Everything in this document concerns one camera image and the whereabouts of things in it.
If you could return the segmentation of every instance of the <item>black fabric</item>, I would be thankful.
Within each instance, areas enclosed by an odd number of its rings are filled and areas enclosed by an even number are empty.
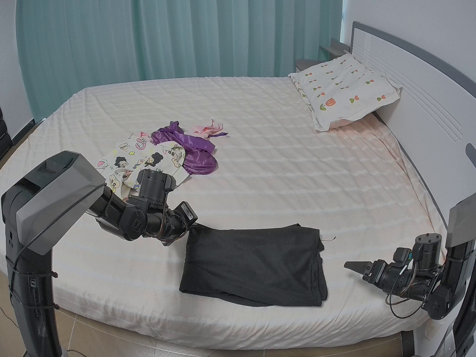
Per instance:
[[[327,286],[319,230],[190,230],[180,291],[246,306],[321,306]]]

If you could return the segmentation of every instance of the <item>bed sheet wrinkle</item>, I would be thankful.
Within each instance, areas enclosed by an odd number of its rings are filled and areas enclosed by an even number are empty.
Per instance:
[[[19,146],[0,171],[0,194],[63,149],[96,162],[135,131],[151,133],[171,120],[188,128],[211,118],[229,132],[213,140],[218,168],[184,182],[169,194],[169,205],[188,201],[199,222],[216,229],[300,223],[320,229],[324,239],[336,236],[321,254],[329,291],[323,306],[251,308],[181,294],[186,238],[170,247],[151,239],[125,242],[87,215],[53,251],[60,306],[167,341],[224,349],[348,345],[413,329],[427,318],[394,318],[382,292],[342,267],[346,260],[391,260],[397,247],[410,247],[415,236],[439,226],[416,172],[374,116],[316,133],[286,78],[87,88]],[[0,230],[0,254],[3,237]],[[0,269],[6,271],[1,259]]]

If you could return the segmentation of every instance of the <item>bed sheet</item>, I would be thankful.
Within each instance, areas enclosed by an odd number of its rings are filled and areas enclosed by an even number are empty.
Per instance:
[[[131,133],[170,120],[184,128],[224,124],[214,138],[218,168],[169,194],[216,229],[300,223],[320,229],[329,295],[322,307],[246,307],[179,292],[186,237],[170,247],[127,242],[84,215],[53,249],[55,302],[65,309],[162,340],[201,348],[331,347],[418,327],[400,320],[385,295],[344,269],[347,260],[391,261],[415,236],[442,231],[413,167],[373,115],[316,133],[288,78],[153,80],[87,88],[47,118],[0,170],[0,194],[62,150],[94,165]],[[3,223],[0,253],[5,253]],[[5,260],[0,269],[5,273]],[[417,306],[397,308],[407,314]]]

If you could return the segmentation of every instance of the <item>white headboard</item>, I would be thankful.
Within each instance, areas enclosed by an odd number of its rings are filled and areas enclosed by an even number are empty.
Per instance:
[[[400,100],[377,114],[448,224],[450,208],[476,192],[476,83],[427,51],[355,21],[350,49],[402,85]]]

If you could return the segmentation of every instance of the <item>white pillow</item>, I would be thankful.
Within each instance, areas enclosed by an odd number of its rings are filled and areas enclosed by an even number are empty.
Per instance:
[[[400,98],[384,75],[369,70],[351,54],[289,77],[310,108],[318,131],[359,120]]]

